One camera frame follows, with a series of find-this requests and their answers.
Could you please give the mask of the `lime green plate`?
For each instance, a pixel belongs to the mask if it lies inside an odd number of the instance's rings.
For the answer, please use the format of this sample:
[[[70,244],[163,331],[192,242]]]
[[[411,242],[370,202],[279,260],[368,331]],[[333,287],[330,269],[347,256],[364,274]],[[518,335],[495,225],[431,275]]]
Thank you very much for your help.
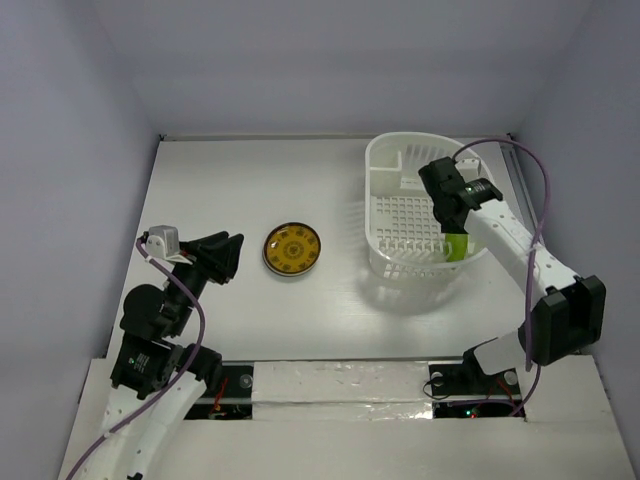
[[[446,233],[444,237],[444,253],[447,262],[460,262],[467,256],[469,235]]]

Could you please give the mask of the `brown yellow patterned plate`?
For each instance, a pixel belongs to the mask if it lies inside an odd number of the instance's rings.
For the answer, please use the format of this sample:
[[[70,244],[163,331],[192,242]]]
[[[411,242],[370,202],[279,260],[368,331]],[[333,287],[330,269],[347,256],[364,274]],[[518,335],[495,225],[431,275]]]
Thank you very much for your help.
[[[301,222],[276,226],[266,237],[262,259],[276,275],[297,277],[310,272],[319,260],[322,244],[319,234]]]

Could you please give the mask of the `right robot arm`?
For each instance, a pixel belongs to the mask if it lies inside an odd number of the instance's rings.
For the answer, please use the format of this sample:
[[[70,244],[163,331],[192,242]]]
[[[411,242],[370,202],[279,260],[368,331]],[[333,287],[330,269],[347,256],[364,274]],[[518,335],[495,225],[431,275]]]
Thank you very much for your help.
[[[467,181],[450,157],[419,171],[443,232],[468,234],[496,258],[525,295],[523,323],[514,331],[464,352],[460,379],[482,392],[497,374],[548,366],[600,340],[606,287],[557,260],[515,217],[487,178]]]

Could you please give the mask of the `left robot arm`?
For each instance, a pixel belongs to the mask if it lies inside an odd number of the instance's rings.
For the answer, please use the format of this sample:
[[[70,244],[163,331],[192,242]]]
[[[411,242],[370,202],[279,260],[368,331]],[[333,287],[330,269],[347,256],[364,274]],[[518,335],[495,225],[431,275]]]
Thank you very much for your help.
[[[166,282],[125,296],[100,444],[82,478],[151,478],[196,400],[219,388],[222,357],[203,344],[199,298],[208,284],[235,277],[243,243],[243,235],[226,231],[182,241],[167,225],[137,239],[136,250]]]

